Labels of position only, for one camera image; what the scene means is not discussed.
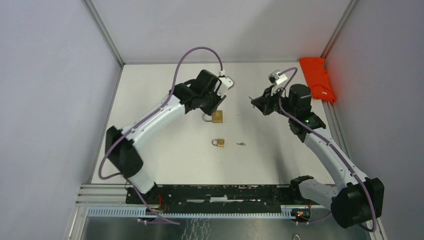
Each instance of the black joint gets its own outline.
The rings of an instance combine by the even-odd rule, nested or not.
[[[196,79],[180,83],[175,86],[173,95],[185,106],[185,113],[200,108],[205,114],[212,115],[223,102],[226,96],[219,96],[215,92],[215,86],[221,86],[221,80],[207,70],[200,71]]]
[[[270,86],[268,88],[266,88],[263,91],[262,96],[257,97],[255,99],[252,99],[250,101],[250,103],[257,107],[257,109],[263,114],[263,115],[270,115],[272,114],[274,111],[276,112],[280,112],[279,110],[279,99],[280,99],[280,95],[279,94],[273,94],[271,96],[271,91],[272,91],[273,86]]]
[[[285,97],[283,101],[284,110],[290,115],[297,118],[300,122],[305,124],[311,129],[326,128],[326,124],[312,112],[311,106],[311,89],[303,84],[294,84],[290,87],[288,97]],[[290,130],[295,134],[300,141],[303,143],[306,138],[306,134],[309,133],[303,126],[296,121],[289,119],[288,124]]]
[[[105,153],[111,146],[122,137],[122,132],[111,126],[106,131]],[[108,159],[122,173],[124,178],[130,178],[140,171],[143,167],[143,160],[133,146],[133,141],[124,138],[112,150]]]
[[[383,183],[378,178],[368,178],[363,184],[371,197],[376,217],[381,217],[384,197]],[[331,212],[335,221],[345,229],[372,219],[371,208],[359,183],[347,184],[347,187],[333,198]]]
[[[302,196],[301,191],[299,189],[299,185],[303,181],[306,181],[306,180],[309,180],[309,179],[314,179],[314,177],[309,176],[309,175],[305,175],[305,176],[297,177],[297,178],[290,181],[290,192],[292,193],[293,200],[296,203],[301,204],[305,201],[305,198]]]

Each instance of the red wire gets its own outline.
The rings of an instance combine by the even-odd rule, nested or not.
[[[160,194],[158,194],[157,197],[159,198],[159,208],[161,208],[162,202],[165,204],[165,207],[164,207],[163,212],[162,212],[162,213],[164,213],[167,210],[167,202],[165,202],[165,200],[161,197]]]

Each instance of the white wall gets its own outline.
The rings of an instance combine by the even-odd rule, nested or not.
[[[208,46],[226,62],[319,56],[349,0],[93,0],[126,63],[176,63]],[[194,52],[188,62],[214,62]]]
[[[424,1],[363,0],[327,60],[352,161],[385,186],[389,239],[422,239]]]
[[[119,66],[82,1],[0,2],[0,239],[64,239]]]

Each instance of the metal floor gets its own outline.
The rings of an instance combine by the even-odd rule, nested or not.
[[[288,219],[176,218],[180,225],[144,225],[130,217],[88,217],[84,240],[369,240],[370,235],[354,226],[341,228],[333,218],[296,226]]]

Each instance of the white cable connector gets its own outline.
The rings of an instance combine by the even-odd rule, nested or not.
[[[218,71],[218,77],[222,77],[222,76],[225,76],[225,70],[224,69],[222,69],[222,70],[219,70]]]
[[[220,76],[219,80],[220,82],[216,83],[216,87],[218,88],[216,94],[223,98],[225,94],[227,94],[228,90],[234,87],[235,82],[229,76]]]
[[[289,79],[285,74],[280,74],[280,70],[275,70],[270,75],[268,75],[268,79],[273,82],[271,96],[276,94],[279,89],[282,89],[284,87],[284,83]]]

